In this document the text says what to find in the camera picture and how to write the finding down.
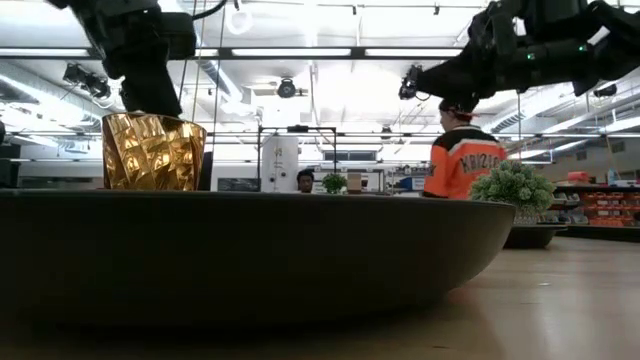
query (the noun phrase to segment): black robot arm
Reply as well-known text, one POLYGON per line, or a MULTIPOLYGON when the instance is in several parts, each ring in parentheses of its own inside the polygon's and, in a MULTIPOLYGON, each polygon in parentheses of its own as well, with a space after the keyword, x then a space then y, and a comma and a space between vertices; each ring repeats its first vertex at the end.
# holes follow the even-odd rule
POLYGON ((191 57, 196 35, 186 13, 163 13, 157 0, 48 0, 70 7, 102 58, 107 75, 124 77, 128 111, 182 113, 167 71, 168 60, 191 57))
POLYGON ((468 29, 469 42, 453 59, 409 71, 400 97, 417 91, 475 104, 496 91, 573 82, 576 96, 599 80, 616 80, 640 65, 640 15, 604 1, 503 0, 491 2, 468 29), (518 36, 514 18, 524 20, 518 36), (601 27, 610 33, 588 43, 601 27))

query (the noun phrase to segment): potted plant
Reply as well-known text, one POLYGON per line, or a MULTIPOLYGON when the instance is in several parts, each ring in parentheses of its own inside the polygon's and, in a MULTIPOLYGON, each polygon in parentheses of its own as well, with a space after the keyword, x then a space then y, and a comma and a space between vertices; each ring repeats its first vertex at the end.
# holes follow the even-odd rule
POLYGON ((538 215, 553 203, 555 186, 530 165, 503 161, 471 187, 471 199, 512 204, 516 207, 516 225, 535 225, 538 215))
POLYGON ((322 179, 322 185, 329 194, 339 194, 347 186, 347 179, 338 174, 328 174, 322 179))

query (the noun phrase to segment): orange jacket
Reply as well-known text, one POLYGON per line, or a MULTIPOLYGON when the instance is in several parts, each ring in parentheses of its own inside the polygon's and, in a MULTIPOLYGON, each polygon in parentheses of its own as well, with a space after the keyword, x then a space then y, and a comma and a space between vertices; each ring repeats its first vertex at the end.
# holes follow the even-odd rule
POLYGON ((476 126, 459 126, 436 139, 424 196, 468 199, 471 184, 507 157, 496 138, 476 126))

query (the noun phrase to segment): white cylinder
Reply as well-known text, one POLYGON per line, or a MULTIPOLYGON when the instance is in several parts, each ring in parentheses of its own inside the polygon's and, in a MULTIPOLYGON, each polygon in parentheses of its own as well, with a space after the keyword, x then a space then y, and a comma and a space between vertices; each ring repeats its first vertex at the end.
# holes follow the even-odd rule
POLYGON ((262 147, 262 191, 298 190, 298 138, 274 135, 262 147))

